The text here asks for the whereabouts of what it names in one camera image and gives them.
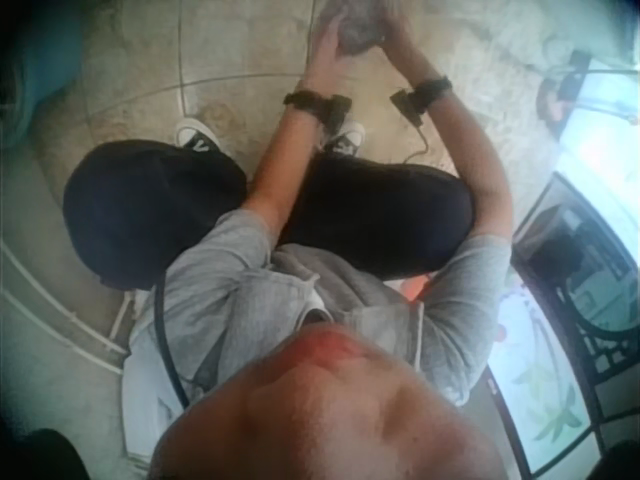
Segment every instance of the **teal object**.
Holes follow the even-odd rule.
[[[43,2],[16,42],[8,66],[14,101],[3,118],[4,148],[18,143],[38,103],[70,83],[81,63],[82,25],[75,2]]]

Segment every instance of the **wrist strap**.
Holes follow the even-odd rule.
[[[423,115],[433,102],[452,88],[453,85],[447,77],[438,80],[425,80],[409,94],[409,101],[413,104],[416,112]]]
[[[414,127],[420,128],[423,125],[421,115],[433,102],[452,88],[453,85],[447,77],[426,80],[418,85],[413,92],[407,93],[405,90],[400,90],[392,95],[391,102]]]
[[[299,90],[284,97],[285,105],[293,105],[298,110],[316,117],[330,135],[335,135],[351,110],[351,99],[341,95],[325,98],[311,90]]]

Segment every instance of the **black pants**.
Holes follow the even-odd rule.
[[[89,153],[63,210],[78,254],[105,283],[148,289],[246,195],[228,156],[136,140]],[[280,243],[329,250],[386,280],[440,269],[472,223],[467,187],[445,172],[320,153]]]

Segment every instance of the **cable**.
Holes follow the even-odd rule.
[[[409,155],[407,158],[405,158],[402,161],[403,165],[409,163],[409,160],[412,160],[415,157],[419,157],[420,155],[427,155],[429,153],[429,150],[431,149],[431,147],[429,147],[429,142],[427,141],[427,137],[424,136],[424,133],[422,133],[422,130],[420,129],[420,127],[415,127],[415,129],[416,129],[416,132],[418,132],[418,135],[420,136],[422,141],[424,142],[424,150],[420,150],[418,152],[414,152],[411,155]]]
[[[189,406],[189,398],[180,381],[180,376],[176,370],[175,363],[173,363],[169,343],[167,342],[167,332],[164,324],[164,284],[165,277],[163,275],[156,285],[156,296],[153,303],[153,323],[155,324],[158,350],[162,357],[162,363],[164,363],[164,368],[167,370],[167,375],[169,375],[171,386],[176,392],[182,408],[186,410]]]

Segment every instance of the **hand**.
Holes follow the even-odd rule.
[[[340,52],[340,24],[346,16],[341,12],[316,33],[313,53],[300,87],[324,97],[335,93],[338,79],[344,73],[348,60]]]
[[[400,10],[385,8],[382,18],[385,22],[385,37],[380,47],[391,65],[409,84],[415,88],[425,80],[440,78],[440,74],[414,43],[406,15]]]
[[[389,61],[395,65],[396,59],[406,53],[407,50],[415,48],[409,19],[398,7],[397,11],[382,7],[382,19],[384,22],[384,39],[380,43],[380,48],[384,51]]]

